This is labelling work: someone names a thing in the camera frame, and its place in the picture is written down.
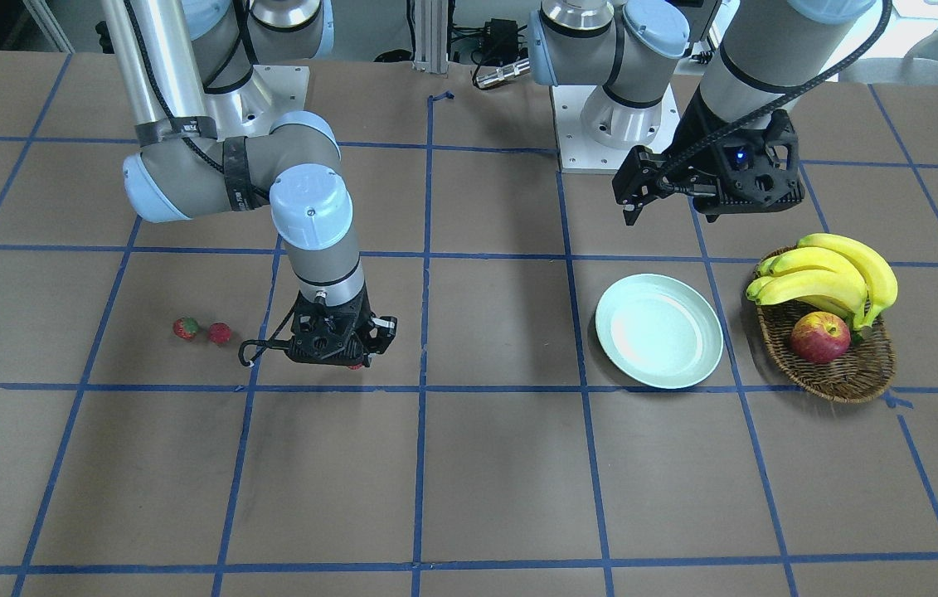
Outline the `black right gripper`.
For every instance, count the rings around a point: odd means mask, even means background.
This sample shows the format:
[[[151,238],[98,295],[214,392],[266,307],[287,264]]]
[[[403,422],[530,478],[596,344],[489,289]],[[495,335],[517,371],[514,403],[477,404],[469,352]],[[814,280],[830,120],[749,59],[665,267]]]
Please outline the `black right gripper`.
[[[283,342],[283,353],[292,362],[348,366],[372,366],[396,339],[399,320],[377,316],[367,296],[359,291],[351,301],[329,306],[319,296],[298,294],[291,313],[293,336]]]

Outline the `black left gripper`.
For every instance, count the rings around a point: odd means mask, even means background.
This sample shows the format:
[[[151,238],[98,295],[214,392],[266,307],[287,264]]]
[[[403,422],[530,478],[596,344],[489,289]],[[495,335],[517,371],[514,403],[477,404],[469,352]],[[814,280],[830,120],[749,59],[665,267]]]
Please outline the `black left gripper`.
[[[764,128],[738,128],[678,163],[677,157],[726,124],[708,109],[686,110],[664,152],[635,146],[612,180],[626,226],[635,226],[652,201],[691,197],[708,222],[722,215],[776,214],[804,200],[799,139],[787,110],[765,118]]]

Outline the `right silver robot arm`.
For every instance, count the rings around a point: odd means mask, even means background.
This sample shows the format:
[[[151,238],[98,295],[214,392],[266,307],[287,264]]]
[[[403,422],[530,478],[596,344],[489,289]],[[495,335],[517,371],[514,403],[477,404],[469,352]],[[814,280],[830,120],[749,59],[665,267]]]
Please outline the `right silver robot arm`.
[[[355,208],[331,125],[275,78],[333,44],[328,1],[104,1],[139,150],[124,189],[151,223],[267,208],[299,291],[292,362],[368,367],[396,336],[367,298]]]

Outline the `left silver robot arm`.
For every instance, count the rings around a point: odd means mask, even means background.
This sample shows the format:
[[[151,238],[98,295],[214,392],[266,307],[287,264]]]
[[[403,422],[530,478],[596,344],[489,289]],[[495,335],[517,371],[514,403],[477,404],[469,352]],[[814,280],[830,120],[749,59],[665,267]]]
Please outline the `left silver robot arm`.
[[[691,23],[669,1],[544,1],[527,24],[532,78],[591,85],[583,124],[625,148],[611,186],[632,226],[652,201],[683,194],[708,221],[802,203],[790,106],[855,63],[888,26],[889,1],[741,1],[668,147],[630,121],[658,116]]]

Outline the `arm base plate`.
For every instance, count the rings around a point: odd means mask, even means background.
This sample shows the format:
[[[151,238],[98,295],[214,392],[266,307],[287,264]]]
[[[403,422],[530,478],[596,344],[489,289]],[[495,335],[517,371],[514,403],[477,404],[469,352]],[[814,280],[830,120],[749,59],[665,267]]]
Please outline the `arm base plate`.
[[[664,152],[680,120],[670,86],[651,107],[625,106],[595,85],[555,86],[551,96],[561,170],[567,173],[611,174],[635,146]]]
[[[207,88],[207,116],[219,139],[257,137],[271,132],[283,114],[305,107],[310,69],[307,66],[253,65],[251,75]]]

